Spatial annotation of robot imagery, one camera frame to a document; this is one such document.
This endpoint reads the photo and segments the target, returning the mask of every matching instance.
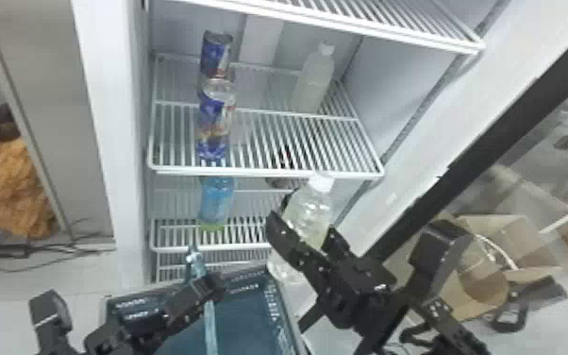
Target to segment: white refrigerator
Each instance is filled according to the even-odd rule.
[[[127,287],[182,278],[189,243],[212,270],[264,260],[261,226],[289,192],[265,179],[314,171],[337,179],[339,231],[364,253],[568,48],[568,2],[552,0],[71,5]],[[219,164],[193,149],[207,29],[234,38],[237,144]],[[336,47],[334,82],[317,114],[298,114],[292,89],[320,41]],[[222,175],[238,180],[231,216],[201,233],[198,177]],[[297,315],[314,302],[309,287],[291,294]],[[347,352],[356,336],[334,331],[320,322],[309,348]]]

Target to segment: black frame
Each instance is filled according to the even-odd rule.
[[[387,260],[567,98],[568,50],[449,165],[438,182],[407,208],[365,255]],[[299,320],[302,332],[322,316],[315,304]]]

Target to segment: blue bottle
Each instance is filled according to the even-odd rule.
[[[200,228],[205,231],[221,230],[231,212],[236,180],[233,177],[201,177],[200,185]]]

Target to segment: brown cloth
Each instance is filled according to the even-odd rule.
[[[0,123],[0,140],[14,129],[12,123]],[[25,142],[22,138],[0,142],[0,229],[43,238],[51,235],[55,226],[55,215]]]

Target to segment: can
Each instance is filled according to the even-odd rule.
[[[202,160],[219,161],[228,154],[236,110],[235,86],[226,79],[208,79],[199,97],[196,154]]]
[[[232,43],[233,36],[228,33],[205,31],[200,50],[199,89],[202,89],[206,79],[226,77]]]

